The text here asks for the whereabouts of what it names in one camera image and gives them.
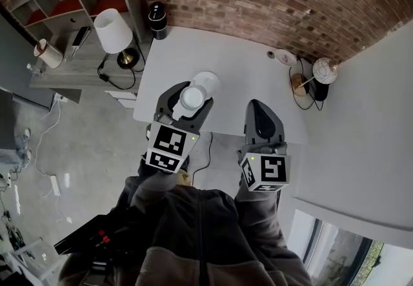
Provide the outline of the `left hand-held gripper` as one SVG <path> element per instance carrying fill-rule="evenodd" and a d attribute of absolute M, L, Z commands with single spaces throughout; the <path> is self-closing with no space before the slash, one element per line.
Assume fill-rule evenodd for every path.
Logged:
<path fill-rule="evenodd" d="M 199 139 L 203 126 L 213 104 L 211 97 L 192 117 L 172 117 L 173 107 L 188 81 L 178 83 L 162 93 L 157 101 L 153 122 L 148 128 L 146 164 L 164 172 L 176 173 L 182 166 Z"/>

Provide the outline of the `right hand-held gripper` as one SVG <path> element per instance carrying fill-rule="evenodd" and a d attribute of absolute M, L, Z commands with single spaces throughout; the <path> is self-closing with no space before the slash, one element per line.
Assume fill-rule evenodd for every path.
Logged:
<path fill-rule="evenodd" d="M 250 192 L 277 192 L 290 183 L 291 156 L 283 123 L 266 104 L 249 101 L 245 115 L 245 146 L 239 152 L 239 166 Z M 255 145 L 257 137 L 273 145 Z"/>

